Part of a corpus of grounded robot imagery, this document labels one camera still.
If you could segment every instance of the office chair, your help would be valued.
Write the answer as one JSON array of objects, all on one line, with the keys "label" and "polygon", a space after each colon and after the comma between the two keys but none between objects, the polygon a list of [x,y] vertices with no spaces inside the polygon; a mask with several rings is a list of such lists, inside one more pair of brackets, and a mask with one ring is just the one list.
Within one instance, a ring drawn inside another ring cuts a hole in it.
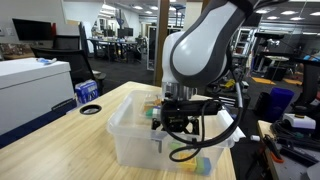
[{"label": "office chair", "polygon": [[80,36],[56,35],[53,39],[52,49],[79,50]]},{"label": "office chair", "polygon": [[99,94],[103,94],[103,80],[106,78],[105,73],[92,71],[88,59],[83,50],[52,50],[31,48],[35,57],[65,61],[70,64],[70,75],[73,87],[76,84],[92,79],[97,82]]},{"label": "office chair", "polygon": [[320,112],[320,105],[313,106],[310,104],[317,97],[320,67],[304,64],[303,72],[302,92],[291,106],[294,113],[312,118]]},{"label": "office chair", "polygon": [[88,42],[87,42],[87,35],[86,35],[85,27],[82,22],[80,22],[78,28],[79,28],[79,33],[80,33],[81,49],[84,50],[86,57],[88,57],[89,47],[88,47]]}]

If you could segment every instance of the blue bin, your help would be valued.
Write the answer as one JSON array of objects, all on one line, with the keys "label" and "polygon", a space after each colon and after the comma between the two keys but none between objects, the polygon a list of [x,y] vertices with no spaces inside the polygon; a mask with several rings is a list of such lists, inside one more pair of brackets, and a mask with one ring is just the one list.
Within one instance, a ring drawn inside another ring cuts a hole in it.
[{"label": "blue bin", "polygon": [[264,120],[269,122],[279,120],[293,96],[294,92],[288,89],[272,88],[270,93],[271,101],[264,115]]}]

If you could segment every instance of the white box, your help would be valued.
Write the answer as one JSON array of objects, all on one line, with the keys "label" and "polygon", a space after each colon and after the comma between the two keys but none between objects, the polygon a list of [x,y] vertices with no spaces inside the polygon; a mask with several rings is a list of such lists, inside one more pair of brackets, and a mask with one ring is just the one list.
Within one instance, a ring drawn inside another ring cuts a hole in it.
[{"label": "white box", "polygon": [[0,135],[74,98],[67,62],[43,65],[36,58],[0,62]]},{"label": "white box", "polygon": [[[181,164],[169,159],[169,153],[172,151],[171,147],[173,143],[178,141],[174,140],[165,131],[151,130],[151,119],[142,116],[141,110],[144,109],[144,101],[150,99],[150,97],[156,97],[158,94],[160,92],[132,91],[110,117],[107,130],[113,134],[115,139],[117,161],[120,165],[125,166],[190,172],[182,168]],[[213,138],[232,123],[232,118],[226,110],[221,110],[216,117],[206,116],[205,123],[206,139]],[[184,139],[190,137],[199,139],[198,136],[193,135],[180,134],[179,136]],[[239,141],[241,137],[244,137],[244,135],[237,128],[236,132],[223,142],[203,148],[197,157],[209,159],[211,168],[210,171],[202,175],[210,175],[216,167],[224,148],[233,147],[234,143]]]}]

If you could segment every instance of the clear plastic bin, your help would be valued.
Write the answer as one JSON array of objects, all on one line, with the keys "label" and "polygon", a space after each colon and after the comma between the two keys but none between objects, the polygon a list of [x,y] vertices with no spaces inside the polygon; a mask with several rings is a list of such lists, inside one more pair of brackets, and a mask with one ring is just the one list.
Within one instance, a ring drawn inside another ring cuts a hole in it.
[{"label": "clear plastic bin", "polygon": [[[185,146],[185,144],[173,139],[165,131],[160,131],[160,128],[151,130],[151,119],[142,116],[141,113],[145,100],[157,95],[159,92],[132,91],[110,117],[107,130],[114,136],[117,161],[120,165],[210,175],[224,148],[233,147],[239,138],[244,137],[241,130],[237,128],[236,132],[225,141],[203,148],[195,159],[184,163],[173,162],[169,159],[169,153],[174,148]],[[219,135],[232,121],[225,110],[219,111],[217,116],[207,116],[205,118],[206,139]],[[179,134],[179,136],[185,139],[191,139],[191,137],[200,139],[194,135]],[[192,152],[184,151],[177,157],[184,157]]]}]

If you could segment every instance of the plastic container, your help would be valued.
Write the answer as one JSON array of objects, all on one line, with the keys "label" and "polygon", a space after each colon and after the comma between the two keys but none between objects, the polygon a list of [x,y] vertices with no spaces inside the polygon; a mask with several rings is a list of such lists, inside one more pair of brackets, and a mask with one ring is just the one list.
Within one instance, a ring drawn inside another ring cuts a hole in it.
[{"label": "plastic container", "polygon": [[[185,144],[176,141],[167,132],[161,131],[161,127],[157,130],[151,130],[151,119],[141,116],[145,100],[149,97],[155,97],[159,93],[132,91],[110,117],[107,130],[114,136],[118,163],[140,168],[210,175],[216,167],[223,149],[233,147],[239,138],[244,137],[244,134],[237,128],[233,135],[225,141],[216,146],[203,148],[193,161],[173,162],[169,159],[169,153],[174,148],[185,146]],[[206,117],[206,138],[219,135],[232,121],[225,110],[219,111],[217,116]],[[179,134],[179,136],[185,139],[191,137],[200,139],[194,135]],[[179,156],[182,157],[190,153],[192,151],[185,151]]]},{"label": "plastic container", "polygon": [[274,122],[279,120],[291,102],[294,92],[288,89],[272,88],[270,103],[264,116],[264,120]]}]

